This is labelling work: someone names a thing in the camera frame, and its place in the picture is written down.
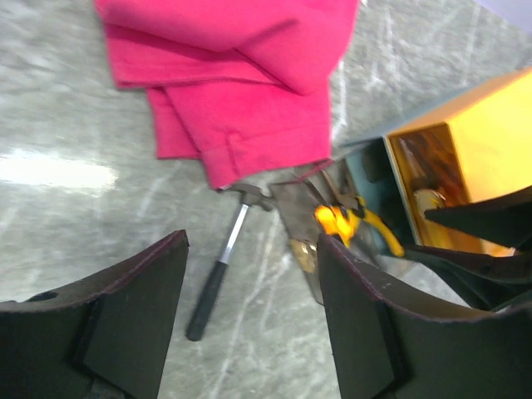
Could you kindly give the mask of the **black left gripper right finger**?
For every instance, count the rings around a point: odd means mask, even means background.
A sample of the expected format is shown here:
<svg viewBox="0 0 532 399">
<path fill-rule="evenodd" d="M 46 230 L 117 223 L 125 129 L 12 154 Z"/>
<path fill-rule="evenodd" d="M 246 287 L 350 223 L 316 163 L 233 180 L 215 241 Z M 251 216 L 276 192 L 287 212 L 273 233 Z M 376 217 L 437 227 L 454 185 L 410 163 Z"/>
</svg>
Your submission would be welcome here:
<svg viewBox="0 0 532 399">
<path fill-rule="evenodd" d="M 529 303 L 493 313 L 448 302 L 328 235 L 318 271 L 342 397 L 530 397 Z"/>
</svg>

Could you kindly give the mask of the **orange black pliers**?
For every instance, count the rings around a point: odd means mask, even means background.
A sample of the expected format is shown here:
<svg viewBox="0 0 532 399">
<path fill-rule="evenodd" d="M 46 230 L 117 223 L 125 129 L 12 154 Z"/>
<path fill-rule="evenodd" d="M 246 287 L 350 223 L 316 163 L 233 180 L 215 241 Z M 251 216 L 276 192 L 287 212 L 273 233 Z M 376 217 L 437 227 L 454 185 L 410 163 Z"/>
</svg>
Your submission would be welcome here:
<svg viewBox="0 0 532 399">
<path fill-rule="evenodd" d="M 394 256 L 403 257 L 405 255 L 403 246 L 381 218 L 367 209 L 361 197 L 356 196 L 355 203 L 357 204 L 356 208 L 322 204 L 314 210 L 314 218 L 321 225 L 325 234 L 336 237 L 346 247 L 350 246 L 360 224 L 365 222 L 376 229 L 384 238 Z"/>
</svg>

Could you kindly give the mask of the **orange drawer toolbox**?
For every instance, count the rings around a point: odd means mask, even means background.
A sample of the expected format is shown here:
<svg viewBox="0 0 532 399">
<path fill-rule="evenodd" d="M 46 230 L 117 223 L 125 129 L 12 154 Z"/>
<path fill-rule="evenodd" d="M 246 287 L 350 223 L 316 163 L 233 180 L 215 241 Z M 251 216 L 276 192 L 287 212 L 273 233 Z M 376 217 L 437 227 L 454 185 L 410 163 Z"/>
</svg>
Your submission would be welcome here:
<svg viewBox="0 0 532 399">
<path fill-rule="evenodd" d="M 367 207 L 401 244 L 507 256 L 511 244 L 449 229 L 424 213 L 530 186 L 531 70 L 428 101 L 355 140 L 345 162 Z"/>
</svg>

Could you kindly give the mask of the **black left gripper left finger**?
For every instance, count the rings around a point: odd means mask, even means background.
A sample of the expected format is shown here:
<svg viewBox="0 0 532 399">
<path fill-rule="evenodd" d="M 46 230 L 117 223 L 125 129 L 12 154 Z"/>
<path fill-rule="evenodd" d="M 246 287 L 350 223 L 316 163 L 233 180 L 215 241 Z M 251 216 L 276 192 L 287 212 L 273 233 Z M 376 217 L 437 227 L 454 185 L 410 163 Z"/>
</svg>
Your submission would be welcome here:
<svg viewBox="0 0 532 399">
<path fill-rule="evenodd" d="M 4 398 L 155 398 L 175 323 L 188 238 L 1 305 Z"/>
</svg>

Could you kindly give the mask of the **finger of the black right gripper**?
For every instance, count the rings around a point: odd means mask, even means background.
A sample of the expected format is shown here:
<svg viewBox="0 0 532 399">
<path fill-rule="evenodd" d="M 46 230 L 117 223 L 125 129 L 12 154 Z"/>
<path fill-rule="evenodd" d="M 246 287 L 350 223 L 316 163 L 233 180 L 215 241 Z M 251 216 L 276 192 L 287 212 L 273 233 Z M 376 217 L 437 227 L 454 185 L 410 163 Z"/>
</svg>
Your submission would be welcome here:
<svg viewBox="0 0 532 399">
<path fill-rule="evenodd" d="M 506 195 L 425 212 L 428 220 L 495 244 L 531 249 L 531 196 Z"/>
<path fill-rule="evenodd" d="M 473 308 L 502 310 L 531 301 L 530 253 L 493 257 L 408 245 L 405 257 L 428 267 Z"/>
</svg>

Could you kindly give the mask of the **clear toolbox drawer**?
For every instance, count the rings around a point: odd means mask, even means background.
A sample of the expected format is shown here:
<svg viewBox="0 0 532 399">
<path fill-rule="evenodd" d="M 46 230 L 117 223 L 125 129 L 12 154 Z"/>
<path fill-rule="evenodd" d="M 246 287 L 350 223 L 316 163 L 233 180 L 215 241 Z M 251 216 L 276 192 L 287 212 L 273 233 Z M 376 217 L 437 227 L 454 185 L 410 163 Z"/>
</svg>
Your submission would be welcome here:
<svg viewBox="0 0 532 399">
<path fill-rule="evenodd" d="M 271 184 L 270 191 L 287 231 L 289 246 L 319 304 L 323 304 L 323 296 L 317 243 L 323 228 L 315 219 L 314 210 L 322 204 L 337 204 L 330 185 L 335 185 L 342 194 L 360 195 L 368 210 L 384 222 L 400 244 L 415 242 L 394 175 L 388 167 L 368 174 L 361 166 L 340 160 L 331 165 L 304 167 L 291 179 Z"/>
</svg>

